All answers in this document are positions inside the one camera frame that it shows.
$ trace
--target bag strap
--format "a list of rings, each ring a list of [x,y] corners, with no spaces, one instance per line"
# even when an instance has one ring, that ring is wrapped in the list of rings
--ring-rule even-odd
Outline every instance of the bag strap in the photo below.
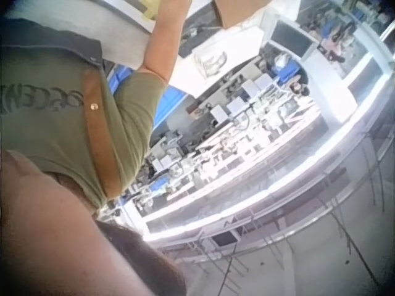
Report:
[[[85,70],[83,92],[86,130],[94,167],[106,197],[114,199],[122,194],[122,185],[104,113],[98,69],[90,67]]]

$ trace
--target metal rivet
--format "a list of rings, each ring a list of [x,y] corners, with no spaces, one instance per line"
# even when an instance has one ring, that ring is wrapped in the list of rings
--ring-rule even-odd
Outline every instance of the metal rivet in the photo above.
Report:
[[[97,110],[99,108],[99,105],[96,103],[91,104],[91,110]]]

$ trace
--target olive green t-shirt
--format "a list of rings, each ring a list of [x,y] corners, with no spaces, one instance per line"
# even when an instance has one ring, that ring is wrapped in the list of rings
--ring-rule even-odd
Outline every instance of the olive green t-shirt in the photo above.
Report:
[[[73,178],[100,208],[106,203],[89,149],[83,113],[83,71],[78,56],[55,49],[2,49],[2,148],[15,150],[43,172]],[[107,125],[122,186],[136,176],[154,115],[167,85],[150,73],[135,73],[114,96],[102,72]]]

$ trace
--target woman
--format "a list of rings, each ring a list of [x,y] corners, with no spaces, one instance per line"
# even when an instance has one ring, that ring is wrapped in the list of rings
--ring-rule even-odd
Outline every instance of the woman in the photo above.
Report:
[[[149,146],[191,0],[163,0],[143,64],[114,97],[97,41],[2,25],[2,265],[44,294],[185,295],[139,235],[92,215],[132,182]]]

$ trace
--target monitor screen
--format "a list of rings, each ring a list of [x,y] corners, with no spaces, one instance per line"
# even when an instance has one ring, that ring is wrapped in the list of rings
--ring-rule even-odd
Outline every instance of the monitor screen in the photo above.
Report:
[[[313,41],[305,34],[278,20],[272,40],[302,58],[311,47]]]

